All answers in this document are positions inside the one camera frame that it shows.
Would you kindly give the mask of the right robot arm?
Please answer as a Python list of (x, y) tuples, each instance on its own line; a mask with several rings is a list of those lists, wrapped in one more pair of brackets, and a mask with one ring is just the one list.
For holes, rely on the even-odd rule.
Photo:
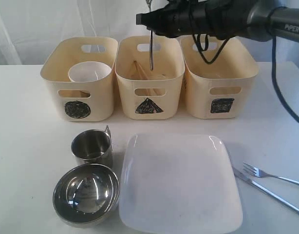
[(167, 38), (207, 34), (219, 40), (280, 37), (299, 43), (299, 9), (279, 0), (170, 0), (163, 8), (137, 14), (136, 24)]

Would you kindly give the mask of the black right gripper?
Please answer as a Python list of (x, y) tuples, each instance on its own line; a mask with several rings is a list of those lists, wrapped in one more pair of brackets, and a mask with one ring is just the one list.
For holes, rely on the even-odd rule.
[(208, 0), (170, 0), (164, 8), (137, 14), (136, 25), (168, 38), (209, 34), (212, 31), (206, 12), (209, 3)]

